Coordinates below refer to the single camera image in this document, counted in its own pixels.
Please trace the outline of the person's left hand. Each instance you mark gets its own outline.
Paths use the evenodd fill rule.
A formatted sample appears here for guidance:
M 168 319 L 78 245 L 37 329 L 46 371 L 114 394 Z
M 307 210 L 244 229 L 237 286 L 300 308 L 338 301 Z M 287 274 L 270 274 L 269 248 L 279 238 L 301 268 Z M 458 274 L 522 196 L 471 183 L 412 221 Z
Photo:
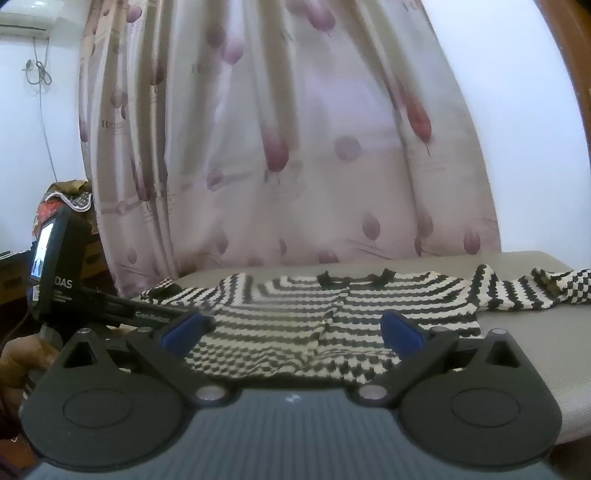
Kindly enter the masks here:
M 1 352 L 1 439 L 18 435 L 17 415 L 22 390 L 29 372 L 46 371 L 58 351 L 36 335 L 20 337 L 6 343 Z

